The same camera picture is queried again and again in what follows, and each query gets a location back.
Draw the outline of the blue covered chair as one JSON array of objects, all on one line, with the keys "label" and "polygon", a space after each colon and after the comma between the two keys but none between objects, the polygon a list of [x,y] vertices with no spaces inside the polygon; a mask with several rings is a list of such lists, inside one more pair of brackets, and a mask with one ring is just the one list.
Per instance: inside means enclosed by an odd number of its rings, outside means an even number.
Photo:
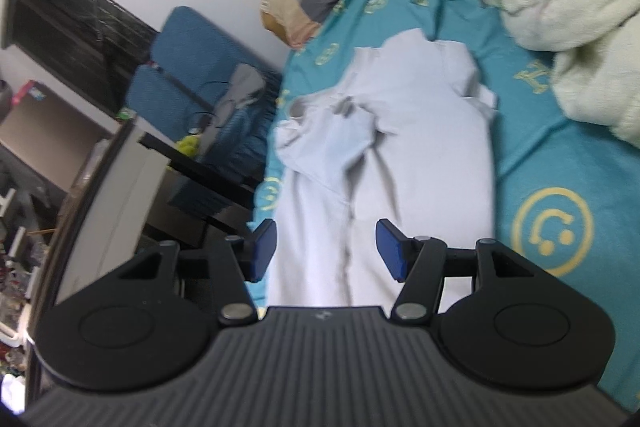
[{"label": "blue covered chair", "polygon": [[132,77],[125,106],[171,142],[201,135],[209,109],[227,91],[236,66],[262,73],[266,90],[238,109],[215,143],[196,158],[230,180],[254,176],[267,154],[267,134],[276,115],[281,76],[245,46],[187,6],[172,10],[154,39],[149,61]]}]

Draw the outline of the white t-shirt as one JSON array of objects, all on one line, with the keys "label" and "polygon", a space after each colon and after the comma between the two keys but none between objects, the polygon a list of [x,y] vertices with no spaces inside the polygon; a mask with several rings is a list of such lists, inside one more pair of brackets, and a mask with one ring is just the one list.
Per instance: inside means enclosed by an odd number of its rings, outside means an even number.
[{"label": "white t-shirt", "polygon": [[376,249],[382,219],[458,248],[491,236],[496,107],[466,46],[420,29],[356,49],[334,87],[296,98],[273,135],[268,305],[390,309],[401,285]]}]

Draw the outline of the brown cardboard box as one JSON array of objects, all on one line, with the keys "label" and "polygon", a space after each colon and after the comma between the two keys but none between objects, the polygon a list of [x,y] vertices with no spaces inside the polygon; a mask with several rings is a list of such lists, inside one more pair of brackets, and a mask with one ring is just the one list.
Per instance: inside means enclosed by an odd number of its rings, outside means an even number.
[{"label": "brown cardboard box", "polygon": [[96,143],[111,132],[45,84],[29,81],[1,123],[1,145],[63,192],[74,185]]}]

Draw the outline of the yellow-green small object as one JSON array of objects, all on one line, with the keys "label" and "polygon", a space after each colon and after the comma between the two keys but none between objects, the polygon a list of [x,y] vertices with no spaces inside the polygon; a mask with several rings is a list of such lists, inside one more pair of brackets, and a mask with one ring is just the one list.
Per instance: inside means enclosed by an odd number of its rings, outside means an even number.
[{"label": "yellow-green small object", "polygon": [[176,149],[191,159],[198,157],[201,146],[201,135],[188,134],[176,143]]}]

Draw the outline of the dark window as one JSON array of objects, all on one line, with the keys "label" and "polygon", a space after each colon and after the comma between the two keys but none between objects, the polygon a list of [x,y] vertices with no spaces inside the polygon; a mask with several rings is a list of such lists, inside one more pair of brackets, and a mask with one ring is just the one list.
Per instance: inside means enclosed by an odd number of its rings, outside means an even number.
[{"label": "dark window", "polygon": [[17,46],[85,101],[114,116],[157,31],[113,0],[8,0],[1,45]]}]

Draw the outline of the teal smiley bed sheet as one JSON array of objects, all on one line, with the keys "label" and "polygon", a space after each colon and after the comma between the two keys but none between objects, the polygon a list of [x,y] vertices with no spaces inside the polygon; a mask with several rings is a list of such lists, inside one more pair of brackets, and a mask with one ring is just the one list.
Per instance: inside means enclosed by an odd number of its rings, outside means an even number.
[{"label": "teal smiley bed sheet", "polygon": [[301,96],[334,87],[356,49],[420,29],[473,57],[497,98],[490,124],[495,181],[491,236],[608,312],[616,346],[602,388],[639,405],[639,152],[608,132],[566,118],[550,86],[552,58],[517,46],[480,0],[340,0],[316,38],[286,63],[268,141],[256,220],[273,218],[283,166],[274,129]]}]

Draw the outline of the grey cloth on chair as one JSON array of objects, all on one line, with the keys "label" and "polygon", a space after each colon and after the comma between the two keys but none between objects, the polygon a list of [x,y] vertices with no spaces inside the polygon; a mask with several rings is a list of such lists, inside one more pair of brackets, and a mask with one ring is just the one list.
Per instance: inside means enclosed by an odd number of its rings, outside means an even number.
[{"label": "grey cloth on chair", "polygon": [[227,91],[205,114],[208,123],[202,124],[201,150],[206,150],[215,143],[222,129],[229,124],[238,109],[254,104],[262,97],[265,90],[266,80],[261,72],[244,63],[236,66]]}]

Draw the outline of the white desk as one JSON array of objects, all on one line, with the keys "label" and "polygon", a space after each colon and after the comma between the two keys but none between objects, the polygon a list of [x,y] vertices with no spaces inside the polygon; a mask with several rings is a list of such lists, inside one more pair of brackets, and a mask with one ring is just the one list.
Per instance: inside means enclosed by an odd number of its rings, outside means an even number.
[{"label": "white desk", "polygon": [[145,130],[122,124],[86,184],[70,194],[32,294],[26,329],[26,403],[41,395],[35,344],[43,313],[134,254],[167,171],[168,159],[142,144]]}]

